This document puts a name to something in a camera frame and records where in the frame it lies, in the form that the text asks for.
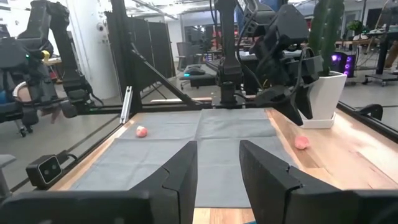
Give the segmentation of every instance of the wooden table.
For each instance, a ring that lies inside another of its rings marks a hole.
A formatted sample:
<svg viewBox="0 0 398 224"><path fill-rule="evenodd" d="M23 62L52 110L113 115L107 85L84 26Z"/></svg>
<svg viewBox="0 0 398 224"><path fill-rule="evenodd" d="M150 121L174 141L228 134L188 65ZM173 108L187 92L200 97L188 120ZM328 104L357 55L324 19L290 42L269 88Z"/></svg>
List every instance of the wooden table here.
<svg viewBox="0 0 398 224"><path fill-rule="evenodd" d="M298 167L340 189L398 189L398 145L376 131L337 111L331 129L301 129L275 110L265 110L285 150ZM50 190L68 190L88 168L145 114L139 113L116 131ZM294 148L296 135L310 140L311 148ZM251 209L196 208L195 224L242 224L254 220Z"/></svg>

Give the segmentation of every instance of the white planter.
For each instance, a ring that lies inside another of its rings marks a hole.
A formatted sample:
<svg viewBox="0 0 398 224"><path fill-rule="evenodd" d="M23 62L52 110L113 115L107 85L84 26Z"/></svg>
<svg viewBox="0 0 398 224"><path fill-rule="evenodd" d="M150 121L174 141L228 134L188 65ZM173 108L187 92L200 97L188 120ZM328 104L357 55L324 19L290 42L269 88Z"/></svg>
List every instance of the white planter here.
<svg viewBox="0 0 398 224"><path fill-rule="evenodd" d="M347 76L330 72L329 77L320 77L310 87L310 102L313 119L308 120L301 114L305 129L328 129L335 122L335 110Z"/></svg>

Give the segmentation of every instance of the pink ball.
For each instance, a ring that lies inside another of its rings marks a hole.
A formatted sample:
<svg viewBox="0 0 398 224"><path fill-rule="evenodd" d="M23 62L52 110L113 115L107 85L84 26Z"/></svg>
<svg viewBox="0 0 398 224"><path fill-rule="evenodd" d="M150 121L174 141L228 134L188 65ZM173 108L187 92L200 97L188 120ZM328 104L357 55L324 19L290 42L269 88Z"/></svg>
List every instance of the pink ball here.
<svg viewBox="0 0 398 224"><path fill-rule="evenodd" d="M143 138L145 136L147 136L148 134L148 130L145 127L142 126L138 126L136 129L136 136L139 138Z"/></svg>
<svg viewBox="0 0 398 224"><path fill-rule="evenodd" d="M294 140L294 146L297 149L304 150L304 149L310 147L310 141L305 136L296 136L296 138Z"/></svg>

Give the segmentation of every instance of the cactus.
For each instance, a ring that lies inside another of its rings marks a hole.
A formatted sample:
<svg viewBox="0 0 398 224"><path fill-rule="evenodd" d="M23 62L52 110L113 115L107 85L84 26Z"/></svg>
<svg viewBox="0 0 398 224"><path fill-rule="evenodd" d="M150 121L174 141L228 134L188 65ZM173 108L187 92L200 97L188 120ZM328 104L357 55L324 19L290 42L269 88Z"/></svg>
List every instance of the cactus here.
<svg viewBox="0 0 398 224"><path fill-rule="evenodd" d="M344 0L319 0L314 8L308 46L323 58L323 71L319 76L329 75L331 56L336 50L338 29L344 14Z"/></svg>

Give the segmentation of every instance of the gray mat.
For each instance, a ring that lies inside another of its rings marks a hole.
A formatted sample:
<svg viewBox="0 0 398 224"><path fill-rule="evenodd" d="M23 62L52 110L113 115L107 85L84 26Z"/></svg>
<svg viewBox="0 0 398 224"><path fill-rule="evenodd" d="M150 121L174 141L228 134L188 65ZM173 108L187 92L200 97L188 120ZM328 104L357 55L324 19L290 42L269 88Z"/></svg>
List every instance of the gray mat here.
<svg viewBox="0 0 398 224"><path fill-rule="evenodd" d="M135 137L138 125L148 128L146 138ZM71 190L130 189L192 139L198 141L196 207L250 207L239 165L242 139L294 165L262 109L152 113L115 139Z"/></svg>

